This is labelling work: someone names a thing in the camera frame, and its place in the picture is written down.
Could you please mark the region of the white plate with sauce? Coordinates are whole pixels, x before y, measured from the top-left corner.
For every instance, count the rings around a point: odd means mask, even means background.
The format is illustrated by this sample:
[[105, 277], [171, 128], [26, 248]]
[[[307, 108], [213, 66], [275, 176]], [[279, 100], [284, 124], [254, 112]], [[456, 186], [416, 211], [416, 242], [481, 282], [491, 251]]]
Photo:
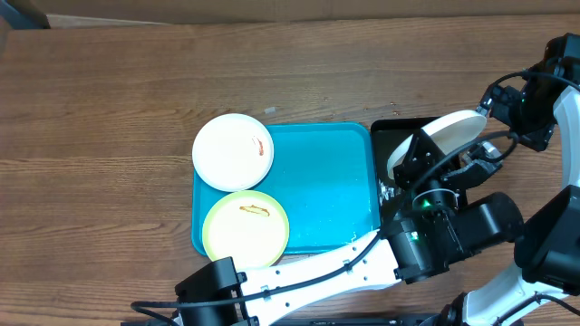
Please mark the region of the white plate with sauce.
[[421, 127], [445, 154], [475, 139], [487, 125], [487, 118], [474, 110], [460, 110]]

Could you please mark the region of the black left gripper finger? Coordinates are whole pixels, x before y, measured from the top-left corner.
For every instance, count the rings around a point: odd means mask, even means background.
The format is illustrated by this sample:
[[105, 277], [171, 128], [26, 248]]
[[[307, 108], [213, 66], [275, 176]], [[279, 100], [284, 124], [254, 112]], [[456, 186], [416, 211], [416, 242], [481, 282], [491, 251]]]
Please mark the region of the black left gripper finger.
[[416, 130], [411, 136], [411, 144], [402, 162], [393, 167], [394, 182], [403, 190], [432, 190], [440, 188], [441, 178], [453, 170], [453, 159], [435, 169], [427, 177], [425, 174], [446, 155], [423, 130]]
[[449, 189], [470, 189], [478, 187], [503, 167], [502, 161], [487, 162], [475, 159], [467, 166], [459, 168], [441, 177], [442, 185]]

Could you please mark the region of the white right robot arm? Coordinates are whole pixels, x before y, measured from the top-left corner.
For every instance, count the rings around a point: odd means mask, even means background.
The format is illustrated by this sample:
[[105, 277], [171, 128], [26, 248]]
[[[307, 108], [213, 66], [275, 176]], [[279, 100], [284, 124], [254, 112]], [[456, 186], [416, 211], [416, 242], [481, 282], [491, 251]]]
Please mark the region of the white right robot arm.
[[482, 288], [464, 293], [444, 308], [432, 325], [515, 325], [548, 302], [577, 313], [565, 303], [579, 294], [579, 76], [560, 71], [519, 73], [519, 137], [531, 124], [531, 105], [560, 128], [563, 189], [527, 220], [516, 241], [515, 262]]

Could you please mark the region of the yellow plate with sauce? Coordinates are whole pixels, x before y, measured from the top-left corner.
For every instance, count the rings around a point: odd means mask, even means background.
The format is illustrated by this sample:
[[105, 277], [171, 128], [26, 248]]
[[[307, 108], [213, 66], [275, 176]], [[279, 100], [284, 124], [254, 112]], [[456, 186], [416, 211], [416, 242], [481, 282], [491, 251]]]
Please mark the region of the yellow plate with sauce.
[[230, 257], [240, 271], [277, 262], [289, 233], [287, 214], [273, 197], [243, 190], [211, 207], [202, 226], [202, 244], [210, 260]]

